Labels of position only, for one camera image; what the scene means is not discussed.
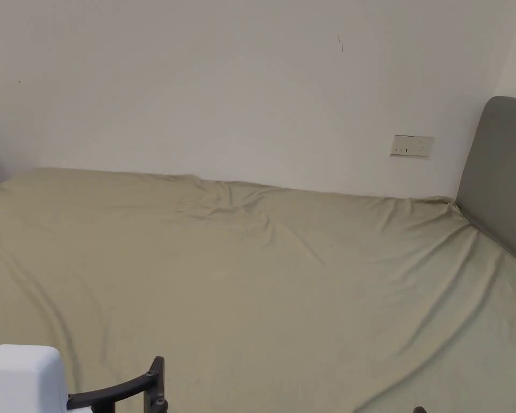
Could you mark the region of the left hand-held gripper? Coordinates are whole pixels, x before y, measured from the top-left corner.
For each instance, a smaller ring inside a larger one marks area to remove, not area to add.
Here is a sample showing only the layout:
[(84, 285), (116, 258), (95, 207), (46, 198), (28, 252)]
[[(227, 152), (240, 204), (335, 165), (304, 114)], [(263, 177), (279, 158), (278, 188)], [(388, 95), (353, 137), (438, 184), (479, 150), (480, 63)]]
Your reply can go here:
[(132, 380), (69, 394), (60, 352), (50, 346), (0, 345), (0, 412), (115, 412), (116, 404), (143, 394), (143, 412), (167, 412), (164, 357)]

